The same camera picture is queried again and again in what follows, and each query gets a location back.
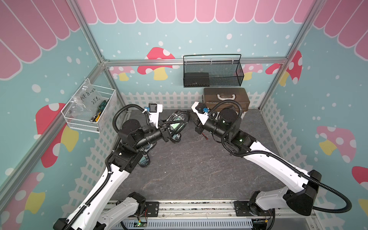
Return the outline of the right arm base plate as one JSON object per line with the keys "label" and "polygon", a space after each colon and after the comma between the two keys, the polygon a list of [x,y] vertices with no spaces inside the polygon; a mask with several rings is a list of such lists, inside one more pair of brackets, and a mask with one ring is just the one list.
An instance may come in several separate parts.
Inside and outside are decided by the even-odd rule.
{"label": "right arm base plate", "polygon": [[263,210],[255,202],[234,201],[236,216],[238,217],[272,217],[272,210]]}

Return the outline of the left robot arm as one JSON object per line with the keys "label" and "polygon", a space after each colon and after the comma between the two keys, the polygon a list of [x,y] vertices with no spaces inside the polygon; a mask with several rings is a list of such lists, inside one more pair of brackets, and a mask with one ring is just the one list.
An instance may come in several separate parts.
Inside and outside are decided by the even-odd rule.
{"label": "left robot arm", "polygon": [[[130,108],[138,109],[145,116],[144,126],[135,119],[117,125],[119,116]],[[146,155],[145,149],[158,140],[168,142],[172,137],[170,129],[175,121],[160,121],[162,111],[163,105],[156,103],[150,103],[145,108],[128,104],[117,111],[112,119],[112,127],[120,138],[117,148],[105,158],[105,170],[92,191],[67,218],[55,222],[55,230],[111,230],[130,216],[140,218],[144,215],[146,199],[136,192],[109,211],[104,208]]]}

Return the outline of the green charger cube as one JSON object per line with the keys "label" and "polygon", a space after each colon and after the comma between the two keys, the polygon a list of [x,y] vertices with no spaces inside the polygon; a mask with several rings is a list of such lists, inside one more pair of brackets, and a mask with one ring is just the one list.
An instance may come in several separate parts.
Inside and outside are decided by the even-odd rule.
{"label": "green charger cube", "polygon": [[181,122],[177,122],[177,123],[172,123],[170,125],[170,128],[171,130],[179,130],[182,126],[182,123]]}

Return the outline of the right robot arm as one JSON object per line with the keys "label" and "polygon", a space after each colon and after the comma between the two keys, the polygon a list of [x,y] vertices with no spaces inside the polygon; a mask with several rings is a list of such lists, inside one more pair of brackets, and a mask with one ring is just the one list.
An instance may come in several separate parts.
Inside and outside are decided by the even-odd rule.
{"label": "right robot arm", "polygon": [[[284,188],[262,192],[256,191],[250,199],[250,209],[269,210],[289,208],[303,215],[311,215],[313,210],[325,213],[346,213],[352,209],[351,201],[339,191],[321,183],[321,174],[316,170],[301,169],[269,151],[250,134],[240,130],[242,106],[235,100],[223,100],[209,109],[204,103],[194,102],[192,111],[200,123],[197,133],[206,130],[230,155],[246,159],[280,180]],[[340,197],[345,206],[340,209],[326,209],[315,206],[319,188]]]}

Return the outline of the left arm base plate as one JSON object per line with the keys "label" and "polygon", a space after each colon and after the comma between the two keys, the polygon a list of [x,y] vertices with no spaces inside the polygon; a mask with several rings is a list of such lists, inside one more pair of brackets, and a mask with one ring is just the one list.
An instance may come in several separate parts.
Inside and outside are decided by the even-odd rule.
{"label": "left arm base plate", "polygon": [[[122,200],[118,200],[116,202],[116,206],[119,205],[120,203],[123,203]],[[138,210],[135,214],[130,215],[129,218],[133,218],[133,217],[137,217],[137,214],[139,214],[140,212],[140,203],[138,203]],[[158,212],[159,212],[159,205],[160,202],[153,202],[153,201],[148,201],[145,203],[145,210],[143,213],[140,214],[140,217],[158,217]]]}

